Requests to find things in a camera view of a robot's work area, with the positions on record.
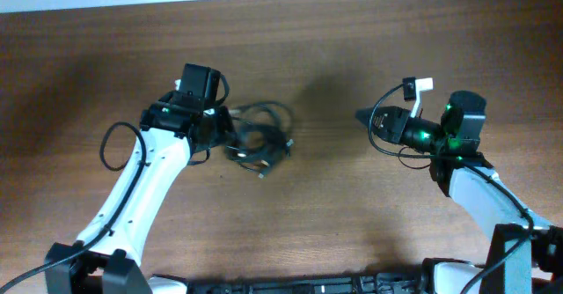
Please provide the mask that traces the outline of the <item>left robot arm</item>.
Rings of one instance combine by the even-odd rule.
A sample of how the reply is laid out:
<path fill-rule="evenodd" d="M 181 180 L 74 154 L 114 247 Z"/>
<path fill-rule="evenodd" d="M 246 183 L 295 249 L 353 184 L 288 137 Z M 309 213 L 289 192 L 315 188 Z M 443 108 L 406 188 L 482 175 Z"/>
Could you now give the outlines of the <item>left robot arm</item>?
<path fill-rule="evenodd" d="M 50 293 L 186 293 L 176 276 L 141 271 L 143 249 L 159 209 L 195 153 L 222 145 L 233 131 L 224 75 L 186 64 L 173 90 L 144 109 L 135 145 L 97 215 L 71 246 L 55 243 L 45 258 Z"/>

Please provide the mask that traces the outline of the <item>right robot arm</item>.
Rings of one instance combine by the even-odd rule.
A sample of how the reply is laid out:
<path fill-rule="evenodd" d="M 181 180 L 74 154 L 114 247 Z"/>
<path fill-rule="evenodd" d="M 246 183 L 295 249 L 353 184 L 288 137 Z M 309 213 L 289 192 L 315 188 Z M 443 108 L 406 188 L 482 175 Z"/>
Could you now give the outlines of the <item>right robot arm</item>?
<path fill-rule="evenodd" d="M 477 93 L 457 91 L 438 123 L 381 101 L 355 113 L 370 141 L 409 148 L 409 158 L 428 160 L 442 193 L 491 241 L 482 266 L 427 258 L 417 276 L 403 278 L 414 293 L 560 293 L 562 230 L 512 193 L 479 152 L 485 108 Z"/>

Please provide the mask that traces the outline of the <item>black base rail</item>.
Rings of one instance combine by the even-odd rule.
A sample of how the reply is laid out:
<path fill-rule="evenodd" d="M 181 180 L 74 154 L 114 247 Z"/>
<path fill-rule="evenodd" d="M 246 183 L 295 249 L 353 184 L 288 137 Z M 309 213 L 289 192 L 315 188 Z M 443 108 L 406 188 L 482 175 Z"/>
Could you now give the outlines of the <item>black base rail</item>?
<path fill-rule="evenodd" d="M 433 293 L 430 273 L 422 266 L 388 271 L 345 272 L 339 275 L 190 280 L 179 276 L 151 276 L 154 293 L 178 294 L 376 294 Z"/>

